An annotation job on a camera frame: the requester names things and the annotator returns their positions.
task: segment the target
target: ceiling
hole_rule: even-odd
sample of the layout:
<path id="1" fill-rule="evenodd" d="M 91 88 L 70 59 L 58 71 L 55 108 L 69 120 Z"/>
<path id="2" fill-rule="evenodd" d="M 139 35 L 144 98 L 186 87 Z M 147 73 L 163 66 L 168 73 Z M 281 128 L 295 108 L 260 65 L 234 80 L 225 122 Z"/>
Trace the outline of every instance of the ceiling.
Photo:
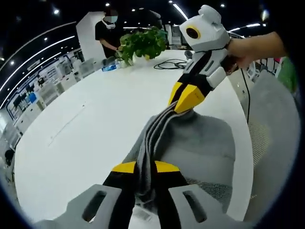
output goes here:
<path id="1" fill-rule="evenodd" d="M 89 11 L 102 11 L 106 8 L 106 3 L 110 3 L 112 7 L 116 8 L 119 20 L 126 21 L 125 26 L 130 27 L 138 26 L 139 22 L 141 22 L 141 26 L 145 27 L 149 23 L 139 13 L 139 8 L 159 13 L 164 23 L 168 24 L 170 21 L 170 24 L 181 24 L 185 19 L 173 6 L 174 3 L 179 5 L 188 18 L 197 15 L 202 5 L 208 4 L 219 11 L 224 27 L 231 30 L 248 24 L 260 23 L 262 7 L 259 2 L 259 0 L 173 0 L 172 3 L 169 3 L 168 0 L 10 0 L 5 3 L 6 16 L 0 21 L 0 58 L 7 60 L 28 41 L 54 27 L 78 22 Z M 47 59 L 58 52 L 66 52 L 70 51 L 71 48 L 79 47 L 75 25 L 73 23 L 47 32 L 13 56 L 11 60 L 14 61 L 14 64 L 11 66 L 8 62 L 0 72 L 0 86 L 31 56 L 55 42 L 75 35 L 72 39 L 48 48 L 18 69 L 0 91 L 0 103 L 9 93 L 7 89 L 14 87 L 24 77 L 22 73 L 26 74 L 26 68 L 35 61 L 41 58 Z M 257 26 L 243 28 L 235 32 L 243 36 L 254 36 L 268 33 L 270 28 L 268 25 L 265 27 Z M 5 61 L 0 60 L 0 67 L 4 63 Z"/>

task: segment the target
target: eye-shaped camera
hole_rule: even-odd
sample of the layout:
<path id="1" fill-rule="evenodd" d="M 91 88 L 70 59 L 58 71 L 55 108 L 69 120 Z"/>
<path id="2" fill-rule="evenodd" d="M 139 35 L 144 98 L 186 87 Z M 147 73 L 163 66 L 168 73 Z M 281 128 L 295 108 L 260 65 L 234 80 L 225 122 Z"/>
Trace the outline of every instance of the eye-shaped camera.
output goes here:
<path id="1" fill-rule="evenodd" d="M 193 39 L 199 39 L 201 37 L 199 30 L 194 26 L 188 26 L 186 28 L 186 34 Z"/>

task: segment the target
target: gray cloth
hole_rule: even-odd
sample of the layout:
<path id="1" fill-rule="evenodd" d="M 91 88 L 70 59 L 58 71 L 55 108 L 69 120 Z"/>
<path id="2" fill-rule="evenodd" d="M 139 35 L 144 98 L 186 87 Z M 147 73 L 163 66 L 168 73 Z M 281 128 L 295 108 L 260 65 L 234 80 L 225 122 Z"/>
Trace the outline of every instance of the gray cloth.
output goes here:
<path id="1" fill-rule="evenodd" d="M 178 166 L 189 184 L 198 184 L 223 204 L 232 194 L 235 144 L 229 125 L 193 110 L 177 114 L 175 103 L 150 118 L 123 163 L 137 160 L 137 204 L 153 210 L 150 160 Z"/>

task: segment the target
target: cord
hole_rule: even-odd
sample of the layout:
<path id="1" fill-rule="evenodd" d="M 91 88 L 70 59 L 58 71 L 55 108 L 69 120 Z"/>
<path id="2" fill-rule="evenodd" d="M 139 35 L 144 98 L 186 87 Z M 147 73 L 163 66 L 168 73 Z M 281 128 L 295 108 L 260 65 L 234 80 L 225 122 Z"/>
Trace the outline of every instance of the cord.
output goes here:
<path id="1" fill-rule="evenodd" d="M 246 78 L 245 78 L 245 76 L 244 76 L 244 71 L 243 71 L 243 69 L 242 69 L 242 68 L 241 68 L 240 70 L 242 71 L 243 78 L 244 78 L 244 84 L 246 85 L 247 92 L 248 92 L 248 97 L 249 97 L 249 103 L 248 103 L 248 115 L 247 115 L 247 123 L 249 124 L 249 114 L 250 114 L 250 92 L 249 92 L 248 84 L 247 84 L 247 82 L 246 82 Z"/>
<path id="2" fill-rule="evenodd" d="M 173 64 L 174 67 L 163 67 L 162 65 L 164 64 Z M 180 59 L 170 59 L 170 60 L 166 60 L 162 63 L 159 63 L 157 65 L 155 65 L 153 68 L 157 69 L 157 70 L 165 70 L 165 69 L 184 69 L 186 67 L 186 61 L 184 60 L 180 60 Z"/>

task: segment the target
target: ceiling light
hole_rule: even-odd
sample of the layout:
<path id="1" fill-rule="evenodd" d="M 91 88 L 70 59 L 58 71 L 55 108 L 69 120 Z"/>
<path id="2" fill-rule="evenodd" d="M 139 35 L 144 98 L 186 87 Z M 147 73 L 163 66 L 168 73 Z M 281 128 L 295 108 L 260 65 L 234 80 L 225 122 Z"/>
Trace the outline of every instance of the ceiling light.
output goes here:
<path id="1" fill-rule="evenodd" d="M 229 30 L 229 32 L 234 32 L 234 31 L 237 31 L 237 30 L 240 30 L 240 28 L 235 28 L 235 29 Z"/>
<path id="2" fill-rule="evenodd" d="M 10 94 L 12 94 L 12 92 L 15 90 L 15 88 L 18 89 L 17 86 L 18 86 L 26 77 L 28 77 L 33 71 L 35 71 L 38 67 L 40 67 L 41 65 L 43 65 L 43 64 L 46 63 L 46 62 L 48 62 L 49 60 L 51 60 L 52 58 L 54 58 L 55 56 L 57 56 L 57 55 L 59 55 L 59 54 L 61 54 L 61 52 L 55 54 L 54 56 L 51 56 L 50 58 L 48 58 L 47 60 L 45 60 L 45 61 L 42 62 L 41 64 L 37 65 L 35 68 L 33 68 L 28 74 L 26 74 L 26 75 L 16 84 L 16 86 L 11 90 L 11 92 L 8 94 L 8 96 L 6 96 L 6 98 L 4 99 L 4 101 L 5 101 L 6 99 L 9 98 Z"/>
<path id="3" fill-rule="evenodd" d="M 145 28 L 145 27 L 123 27 L 123 29 L 126 29 L 126 30 L 128 30 L 128 29 L 133 30 L 133 29 L 138 29 L 138 28 L 144 29 L 144 30 L 151 30 L 151 28 Z"/>
<path id="4" fill-rule="evenodd" d="M 189 20 L 188 17 L 185 15 L 185 13 L 182 11 L 182 9 L 181 9 L 177 4 L 174 4 L 173 6 L 181 13 L 181 15 L 182 15 L 186 20 Z"/>
<path id="5" fill-rule="evenodd" d="M 250 24 L 250 25 L 246 25 L 246 27 L 250 28 L 250 27 L 255 27 L 255 26 L 260 26 L 260 23 L 254 23 L 254 24 Z"/>
<path id="6" fill-rule="evenodd" d="M 68 38 L 65 38 L 65 39 L 63 39 L 63 40 L 61 40 L 61 41 L 58 41 L 58 42 L 55 42 L 54 44 L 51 44 L 51 45 L 49 45 L 48 47 L 46 47 L 46 48 L 44 48 L 44 49 L 42 49 L 42 50 L 40 50 L 38 53 L 36 53 L 36 54 L 34 54 L 33 56 L 31 56 L 29 59 L 27 59 L 25 62 L 23 62 L 8 78 L 7 78 L 7 80 L 4 82 L 4 84 L 1 86 L 1 88 L 0 88 L 0 92 L 2 91 L 2 89 L 4 88 L 4 86 L 7 84 L 7 82 L 10 80 L 10 78 L 23 66 L 23 65 L 25 65 L 27 62 L 29 62 L 31 59 L 33 59 L 35 56 L 37 56 L 38 54 L 40 54 L 40 53 L 42 53 L 43 51 L 45 51 L 45 50 L 47 50 L 48 48 L 50 48 L 50 47 L 52 47 L 52 46 L 54 46 L 54 45 L 56 45 L 56 44 L 59 44 L 59 43 L 61 43 L 61 42 L 64 42 L 64 41 L 66 41 L 66 40 L 69 40 L 69 39 L 72 39 L 72 38 L 74 38 L 75 36 L 71 36 L 71 37 L 68 37 Z"/>
<path id="7" fill-rule="evenodd" d="M 263 10 L 261 14 L 262 21 L 265 21 L 266 19 L 269 18 L 269 11 L 268 10 Z"/>

